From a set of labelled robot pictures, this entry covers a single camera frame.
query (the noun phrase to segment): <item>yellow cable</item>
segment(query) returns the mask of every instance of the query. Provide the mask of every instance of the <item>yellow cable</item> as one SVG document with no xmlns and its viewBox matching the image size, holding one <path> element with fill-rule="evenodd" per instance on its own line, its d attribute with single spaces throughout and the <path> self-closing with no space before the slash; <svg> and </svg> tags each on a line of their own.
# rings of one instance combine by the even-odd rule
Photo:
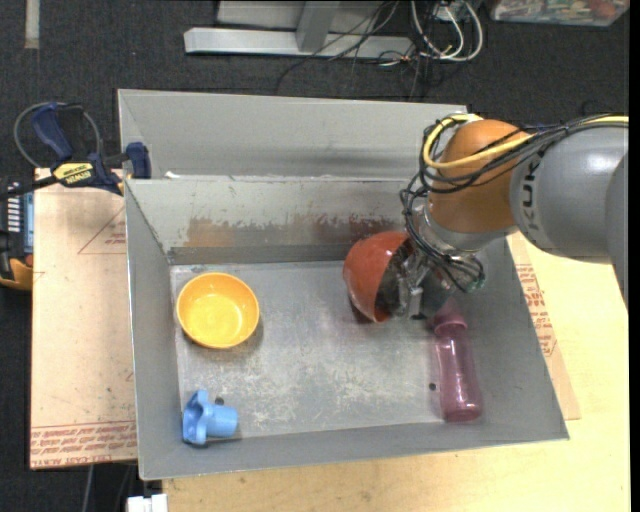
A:
<svg viewBox="0 0 640 512">
<path fill-rule="evenodd" d="M 504 142 L 498 146 L 491 147 L 479 153 L 475 153 L 473 155 L 460 158 L 458 160 L 453 160 L 451 162 L 436 162 L 435 160 L 431 159 L 430 154 L 431 154 L 431 147 L 433 146 L 433 143 L 440 136 L 440 134 L 444 130 L 446 130 L 450 125 L 463 123 L 463 122 L 480 121 L 480 120 L 482 120 L 482 117 L 476 114 L 454 114 L 448 117 L 447 119 L 445 119 L 444 121 L 440 122 L 438 127 L 434 129 L 433 132 L 431 132 L 431 134 L 429 134 L 429 136 L 427 137 L 427 140 L 425 141 L 424 149 L 422 152 L 422 158 L 424 160 L 424 163 L 430 167 L 433 167 L 434 169 L 452 169 L 454 167 L 468 165 L 471 163 L 475 163 L 478 160 L 484 160 L 488 157 L 504 153 L 510 149 L 513 149 L 522 144 L 525 144 L 529 139 L 531 139 L 534 136 L 534 134 L 528 134 L 527 136 L 522 137 L 520 139 Z M 606 117 L 601 117 L 599 119 L 591 119 L 589 121 L 585 121 L 582 124 L 597 124 L 597 123 L 629 123 L 629 116 L 606 116 Z"/>
</svg>

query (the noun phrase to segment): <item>blue object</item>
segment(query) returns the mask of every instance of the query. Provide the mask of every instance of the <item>blue object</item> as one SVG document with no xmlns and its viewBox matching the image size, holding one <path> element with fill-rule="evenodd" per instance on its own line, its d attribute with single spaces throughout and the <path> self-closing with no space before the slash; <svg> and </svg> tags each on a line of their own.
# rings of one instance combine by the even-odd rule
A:
<svg viewBox="0 0 640 512">
<path fill-rule="evenodd" d="M 31 124 L 40 140 L 53 149 L 62 162 L 71 158 L 73 148 L 58 123 L 57 111 L 55 102 L 43 105 L 33 114 Z"/>
<path fill-rule="evenodd" d="M 233 407 L 209 403 L 204 389 L 196 391 L 182 415 L 182 439 L 204 445 L 207 437 L 231 437 L 238 427 L 238 412 Z"/>
<path fill-rule="evenodd" d="M 133 164 L 133 177 L 151 178 L 151 161 L 146 146 L 142 142 L 132 142 L 125 152 Z"/>
</svg>

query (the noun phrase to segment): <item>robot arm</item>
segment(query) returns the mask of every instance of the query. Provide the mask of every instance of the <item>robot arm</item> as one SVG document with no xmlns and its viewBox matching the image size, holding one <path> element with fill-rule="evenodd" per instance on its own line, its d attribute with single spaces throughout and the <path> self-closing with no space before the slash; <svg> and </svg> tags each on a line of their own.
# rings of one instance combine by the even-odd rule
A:
<svg viewBox="0 0 640 512">
<path fill-rule="evenodd" d="M 551 254 L 612 263 L 627 302 L 627 155 L 621 115 L 543 128 L 475 114 L 439 121 L 425 130 L 420 169 L 401 192 L 406 240 L 382 251 L 389 242 L 374 235 L 345 260 L 352 300 L 373 321 L 431 317 L 456 290 L 483 285 L 483 247 L 520 230 Z M 374 278 L 363 279 L 362 254 L 380 263 Z"/>
<path fill-rule="evenodd" d="M 452 116 L 425 132 L 421 169 L 403 192 L 407 230 L 436 267 L 476 266 L 456 283 L 464 291 L 483 278 L 475 254 L 520 230 L 551 254 L 614 264 L 626 301 L 627 167 L 625 116 L 530 130 Z"/>
</svg>

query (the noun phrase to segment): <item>blue plastic toy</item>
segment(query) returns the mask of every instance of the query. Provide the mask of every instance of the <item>blue plastic toy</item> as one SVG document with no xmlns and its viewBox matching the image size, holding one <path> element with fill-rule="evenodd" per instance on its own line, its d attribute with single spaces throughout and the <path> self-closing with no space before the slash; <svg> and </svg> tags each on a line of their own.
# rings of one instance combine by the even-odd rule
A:
<svg viewBox="0 0 640 512">
<path fill-rule="evenodd" d="M 186 443 L 204 445 L 208 437 L 231 437 L 238 427 L 238 412 L 226 405 L 209 403 L 204 389 L 196 391 L 182 415 L 182 438 Z"/>
</svg>

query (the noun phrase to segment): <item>cardboard sheet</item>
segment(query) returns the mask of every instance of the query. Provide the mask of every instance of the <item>cardboard sheet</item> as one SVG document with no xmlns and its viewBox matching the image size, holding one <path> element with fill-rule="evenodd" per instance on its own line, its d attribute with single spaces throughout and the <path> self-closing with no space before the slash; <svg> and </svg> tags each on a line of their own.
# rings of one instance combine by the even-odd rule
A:
<svg viewBox="0 0 640 512">
<path fill-rule="evenodd" d="M 34 230 L 30 467 L 134 460 L 123 198 L 42 189 Z M 564 418 L 578 419 L 528 242 L 513 235 L 509 243 Z"/>
</svg>

